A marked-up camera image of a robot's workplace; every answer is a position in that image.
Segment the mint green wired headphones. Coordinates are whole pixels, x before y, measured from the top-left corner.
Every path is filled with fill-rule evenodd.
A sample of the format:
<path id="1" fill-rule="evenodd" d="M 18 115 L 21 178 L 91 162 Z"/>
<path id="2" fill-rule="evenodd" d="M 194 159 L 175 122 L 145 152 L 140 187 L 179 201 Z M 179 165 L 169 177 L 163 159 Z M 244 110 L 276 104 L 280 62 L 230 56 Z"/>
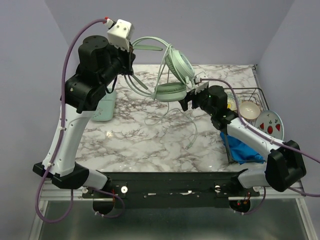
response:
<path id="1" fill-rule="evenodd" d="M 140 96 L 157 100 L 161 103 L 172 103 L 183 100 L 187 96 L 187 90 L 195 89 L 195 70 L 187 57 L 175 49 L 171 43 L 155 36 L 143 36 L 132 42 L 135 50 L 162 51 L 163 49 L 154 45 L 141 44 L 143 41 L 152 40 L 165 46 L 165 51 L 159 65 L 154 90 L 151 91 L 135 74 L 125 75 L 124 80 L 128 87 Z M 166 82 L 160 84 L 165 68 L 168 73 L 173 74 L 177 82 Z"/>

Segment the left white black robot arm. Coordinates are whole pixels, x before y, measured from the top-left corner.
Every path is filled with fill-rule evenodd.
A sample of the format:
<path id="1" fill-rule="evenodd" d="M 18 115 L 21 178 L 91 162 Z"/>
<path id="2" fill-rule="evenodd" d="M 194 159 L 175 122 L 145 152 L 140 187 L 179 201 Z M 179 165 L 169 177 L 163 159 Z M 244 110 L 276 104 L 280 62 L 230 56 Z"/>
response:
<path id="1" fill-rule="evenodd" d="M 64 108 L 45 159 L 34 164 L 33 172 L 48 177 L 60 189 L 93 188 L 101 198 L 111 191 L 110 178 L 97 170 L 76 163 L 76 153 L 87 123 L 106 95 L 106 87 L 118 75 L 132 74 L 133 48 L 124 50 L 106 37 L 86 37 L 78 48 L 79 64 L 75 74 L 64 84 Z"/>

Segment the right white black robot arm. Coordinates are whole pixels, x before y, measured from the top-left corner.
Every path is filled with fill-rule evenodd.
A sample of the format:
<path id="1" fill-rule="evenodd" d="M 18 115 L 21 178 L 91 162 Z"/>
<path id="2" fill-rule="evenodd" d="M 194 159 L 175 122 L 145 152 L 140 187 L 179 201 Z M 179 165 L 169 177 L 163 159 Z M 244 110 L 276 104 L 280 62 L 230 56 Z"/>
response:
<path id="1" fill-rule="evenodd" d="M 230 191 L 241 196 L 252 187 L 271 187 L 284 192 L 307 173 L 299 145 L 272 138 L 253 127 L 228 108 L 227 94 L 222 86 L 201 85 L 186 93 L 179 101 L 184 111 L 188 103 L 210 116 L 212 125 L 226 135 L 234 137 L 258 152 L 265 160 L 265 169 L 245 169 L 237 173 L 230 183 Z"/>

